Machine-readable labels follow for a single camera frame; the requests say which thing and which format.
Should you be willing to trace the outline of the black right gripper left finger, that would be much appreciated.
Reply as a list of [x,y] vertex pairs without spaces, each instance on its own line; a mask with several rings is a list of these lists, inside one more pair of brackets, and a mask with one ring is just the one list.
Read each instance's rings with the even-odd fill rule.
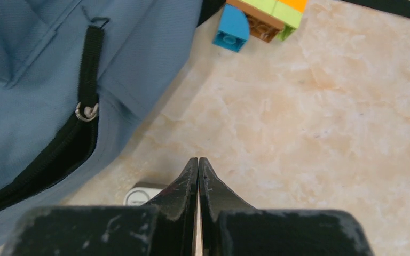
[[171,184],[143,204],[158,210],[150,255],[195,255],[198,163],[190,158]]

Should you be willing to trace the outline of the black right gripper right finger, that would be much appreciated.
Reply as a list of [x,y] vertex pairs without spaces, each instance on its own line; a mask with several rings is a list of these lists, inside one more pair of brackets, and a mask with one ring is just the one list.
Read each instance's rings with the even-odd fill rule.
[[218,217],[220,212],[252,209],[253,206],[238,196],[218,177],[210,161],[205,157],[199,159],[198,181],[203,255],[217,255]]

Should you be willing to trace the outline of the pink white small stapler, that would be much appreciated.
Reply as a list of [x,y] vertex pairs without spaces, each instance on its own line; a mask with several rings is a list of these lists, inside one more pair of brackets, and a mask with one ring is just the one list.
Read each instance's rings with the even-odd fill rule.
[[138,182],[126,193],[123,205],[143,205],[159,194],[165,187],[167,187],[165,184]]

